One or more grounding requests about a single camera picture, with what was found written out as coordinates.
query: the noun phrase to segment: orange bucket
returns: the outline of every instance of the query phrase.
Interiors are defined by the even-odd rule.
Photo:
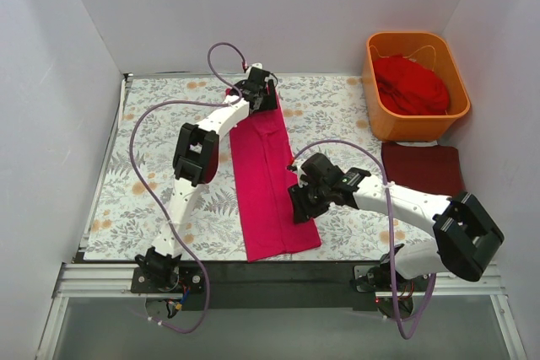
[[[438,35],[424,32],[377,33],[368,39],[366,48],[362,84],[371,131],[380,140],[435,141],[471,108],[450,49]],[[445,83],[450,95],[450,106],[444,116],[401,116],[392,113],[381,103],[373,62],[398,54],[432,70]]]

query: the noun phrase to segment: red cloth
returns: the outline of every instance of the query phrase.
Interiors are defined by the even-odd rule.
[[[381,157],[388,180],[397,185],[451,197],[465,190],[459,152],[453,147],[404,147],[385,142]]]
[[[315,222],[293,223],[288,188],[297,183],[281,109],[241,121],[230,132],[236,195],[248,261],[321,246]]]
[[[443,116],[450,96],[445,84],[419,63],[401,55],[373,62],[382,104],[402,116]]]

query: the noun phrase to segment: bin rim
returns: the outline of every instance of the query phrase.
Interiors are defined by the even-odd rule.
[[[445,45],[446,49],[448,50],[448,54],[450,55],[450,59],[452,61],[452,64],[454,65],[454,67],[456,67],[456,60],[454,59],[454,56],[452,55],[451,51],[450,51],[450,47],[448,46],[448,43],[446,42],[446,40],[444,38],[442,38],[440,35],[437,35],[437,34],[434,34],[434,33],[430,33],[428,31],[379,31],[377,33],[374,33],[372,35],[370,35],[370,38],[368,38],[368,40],[366,41],[365,43],[365,47],[366,47],[366,52],[367,52],[367,55],[366,57],[368,58],[368,61],[370,62],[370,70],[371,70],[371,77],[375,80],[375,70],[373,69],[373,60],[371,58],[371,52],[370,52],[370,42],[371,40],[380,35],[380,34],[427,34],[427,35],[431,35],[439,40],[441,40],[443,42],[443,44]],[[459,73],[459,70],[456,69],[456,73],[457,73],[457,77],[459,78],[459,82],[460,84],[462,85],[462,88],[463,90],[465,91],[465,99],[467,100],[467,105],[465,106],[465,109],[463,109],[462,112],[460,113],[457,113],[457,114],[452,114],[452,115],[448,115],[448,116],[404,116],[404,115],[401,115],[401,114],[397,114],[397,113],[394,113],[393,111],[390,111],[386,108],[386,106],[382,103],[381,101],[381,97],[379,95],[379,92],[377,91],[377,101],[379,102],[379,106],[388,114],[390,114],[391,116],[394,116],[396,118],[408,118],[408,119],[411,119],[411,118],[414,118],[414,119],[424,119],[424,120],[441,120],[441,119],[458,119],[458,118],[461,118],[463,117],[470,109],[471,109],[471,100],[469,99],[469,95],[467,93],[467,88],[465,87],[465,84],[463,83],[463,79],[462,79],[462,75]]]

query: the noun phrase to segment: metal frame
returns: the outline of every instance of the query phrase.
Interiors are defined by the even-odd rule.
[[[302,73],[302,76],[315,76],[313,73]],[[152,73],[147,75],[137,75],[129,73],[125,75],[125,89],[128,92],[135,78],[193,78],[209,77],[210,73]],[[98,178],[94,198],[90,208],[88,220],[84,228],[84,234],[78,249],[79,254],[83,254],[88,244],[89,231],[92,226],[97,202],[100,198],[101,186],[103,184],[106,169],[111,157],[112,147],[116,139],[116,132],[119,120],[122,118],[116,112],[116,118],[111,128],[111,136],[107,143],[105,156],[101,165],[100,176]],[[157,298],[164,294],[132,294],[130,292],[133,271],[136,268],[134,263],[83,263],[66,264],[62,266],[60,275],[55,287],[54,298],[51,303],[49,316],[41,337],[36,359],[52,359],[56,350],[58,338],[62,330],[62,324],[66,316],[67,306],[70,298]],[[417,292],[414,296],[422,296],[424,293]],[[508,297],[505,294],[505,286],[495,263],[492,263],[479,282],[465,282],[453,274],[440,273],[435,284],[434,295],[456,296],[456,295],[488,295],[491,297],[494,306],[494,313],[499,322],[499,327],[504,338],[508,353],[511,359],[526,359],[525,350],[521,344],[516,324]],[[377,293],[377,297],[389,297],[389,293]]]

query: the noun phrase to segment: folded red cloth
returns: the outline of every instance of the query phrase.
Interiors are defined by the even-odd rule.
[[[385,142],[381,157],[388,180],[397,185],[443,196],[465,190],[459,152],[453,147],[404,147]]]
[[[321,246],[315,222],[293,223],[297,183],[281,109],[257,113],[230,132],[236,195],[248,261]]]
[[[402,116],[443,116],[450,104],[445,84],[419,63],[401,55],[373,62],[382,104]]]

